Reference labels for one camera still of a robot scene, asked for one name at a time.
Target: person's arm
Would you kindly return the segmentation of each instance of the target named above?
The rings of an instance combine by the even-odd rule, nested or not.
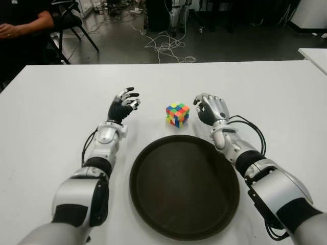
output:
[[[51,14],[48,11],[42,11],[37,15],[37,19],[28,24],[13,26],[11,24],[0,25],[0,39],[16,38],[22,35],[42,31],[54,26]]]

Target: person's hand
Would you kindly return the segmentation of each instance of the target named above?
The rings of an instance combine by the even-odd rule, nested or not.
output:
[[[108,120],[115,121],[121,124],[122,120],[127,117],[133,110],[137,110],[137,107],[141,103],[139,99],[129,99],[131,97],[138,97],[138,93],[128,93],[133,91],[134,88],[126,88],[116,95],[108,112]]]
[[[0,39],[16,38],[20,36],[20,27],[11,24],[0,24]]]

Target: wire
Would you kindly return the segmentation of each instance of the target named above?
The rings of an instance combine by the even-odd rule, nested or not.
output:
[[[263,135],[263,133],[261,132],[261,130],[255,124],[253,124],[252,122],[250,122],[249,120],[245,119],[242,116],[235,115],[235,116],[231,116],[229,119],[232,119],[232,118],[235,118],[235,117],[239,117],[243,121],[241,121],[241,120],[234,120],[234,121],[230,121],[227,124],[243,123],[243,124],[246,124],[246,125],[250,126],[251,128],[253,128],[256,131],[256,133],[258,134],[259,138],[260,138],[260,142],[261,142],[261,151],[260,151],[260,153],[264,156],[266,154],[267,145],[266,145],[265,136]]]
[[[277,235],[271,228],[271,226],[268,224],[268,222],[265,220],[265,227],[267,230],[268,235],[270,236],[271,239],[275,241],[281,241],[285,239],[286,237],[289,237],[290,235],[285,232],[283,235]]]
[[[90,135],[89,137],[87,138],[85,144],[84,144],[84,147],[83,147],[83,151],[82,151],[82,166],[84,165],[84,155],[85,155],[85,152],[87,150],[87,148],[89,147],[89,145],[91,144],[96,132],[98,131],[98,128],[96,128]]]
[[[165,7],[166,7],[166,9],[167,9],[167,11],[169,13],[169,16],[170,16],[170,25],[171,25],[171,15],[170,15],[170,12],[169,12],[169,10],[167,8],[166,1],[165,0],[163,0],[163,1],[165,3]],[[186,47],[186,43],[185,42],[182,42],[182,39],[186,36],[186,16],[187,16],[187,14],[185,14],[185,18],[184,18],[185,32],[184,32],[184,35],[180,39],[175,39],[175,38],[171,37],[168,34],[167,31],[160,32],[155,38],[151,38],[148,35],[146,35],[143,30],[136,29],[134,27],[134,25],[133,25],[133,22],[131,22],[131,27],[135,31],[138,31],[142,36],[145,36],[145,37],[147,37],[147,38],[150,39],[150,42],[148,42],[144,46],[144,48],[153,48],[153,50],[155,52],[157,52],[158,63],[159,64],[161,63],[161,59],[160,59],[159,54],[172,57],[172,58],[176,59],[176,61],[178,63],[194,63],[194,62],[196,62],[196,58],[194,58],[193,56],[178,57],[178,56],[176,56],[174,54],[174,51],[173,51],[173,50],[175,50],[175,49],[177,49],[179,47]],[[157,45],[156,40],[158,38],[168,38],[168,42],[162,42],[160,45]]]
[[[133,16],[132,19],[130,20],[122,20],[128,16],[131,16],[130,14],[126,14],[125,16],[118,16],[118,18],[116,17],[116,20],[112,20],[110,19],[110,16],[105,17],[99,24],[94,24],[91,28],[90,31],[87,32],[89,35],[94,35],[94,34],[98,34],[100,33],[99,28],[102,26],[107,26],[109,24],[113,24],[113,23],[122,23],[122,22],[131,22],[134,21],[137,18],[136,16]],[[65,32],[65,35],[75,35],[74,33],[67,33]],[[84,33],[77,33],[77,35],[79,35],[81,38],[85,36]],[[69,60],[75,53],[77,47],[79,46],[79,43],[76,44],[76,46],[74,47],[72,53],[69,55],[69,57],[67,58],[67,60]]]

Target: black cable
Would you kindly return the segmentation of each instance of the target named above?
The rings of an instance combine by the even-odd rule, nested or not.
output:
[[[89,147],[89,145],[91,144],[96,132],[98,131],[98,128],[96,128],[90,135],[89,137],[87,138],[85,144],[84,144],[84,147],[83,147],[83,151],[82,151],[82,166],[84,164],[84,155],[85,155],[85,152],[87,150],[87,148]]]
[[[266,227],[267,233],[270,236],[270,238],[275,241],[281,241],[281,240],[285,239],[286,237],[290,236],[287,232],[285,232],[283,235],[277,235],[276,233],[273,232],[272,228],[270,227],[270,225],[267,223],[266,220],[265,220],[265,227]]]
[[[243,119],[244,121],[234,120],[234,121],[230,121],[227,124],[243,123],[243,124],[246,124],[246,125],[250,126],[253,130],[255,130],[256,133],[258,134],[260,142],[261,142],[261,151],[260,151],[260,153],[264,156],[266,154],[267,145],[266,145],[265,137],[264,137],[263,133],[261,132],[261,130],[255,124],[251,123],[249,120],[247,120],[247,119],[245,119],[245,118],[243,118],[241,116],[235,115],[235,116],[232,116],[230,118],[234,118],[234,117],[239,117],[239,118]]]
[[[250,122],[249,120],[245,119],[244,117],[242,117],[240,115],[231,116],[229,119],[232,119],[234,117],[239,117],[239,118],[245,120],[246,122],[248,122],[249,124],[252,125],[252,128],[254,130],[256,130],[259,134],[261,134],[261,138],[262,138],[263,144],[264,144],[264,151],[263,151],[262,155],[265,155],[266,154],[267,145],[266,145],[266,140],[265,140],[264,134],[261,132],[261,130],[255,124],[253,124],[252,122]]]

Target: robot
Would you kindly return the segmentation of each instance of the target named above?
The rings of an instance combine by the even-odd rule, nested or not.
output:
[[[107,120],[101,123],[94,148],[82,167],[61,184],[53,200],[53,220],[33,230],[19,245],[83,245],[93,227],[108,215],[108,180],[115,165],[119,142],[126,137],[122,120],[137,110],[138,93],[127,88],[114,98]],[[194,105],[200,120],[211,126],[217,151],[236,168],[249,187],[248,194],[266,227],[285,229],[296,245],[327,244],[327,213],[315,209],[305,186],[275,162],[243,141],[229,125],[225,101],[203,93]]]
[[[192,0],[172,0],[172,11],[170,12],[172,36],[176,37],[176,28],[180,25],[180,32],[185,32],[186,20],[189,17],[189,8]]]

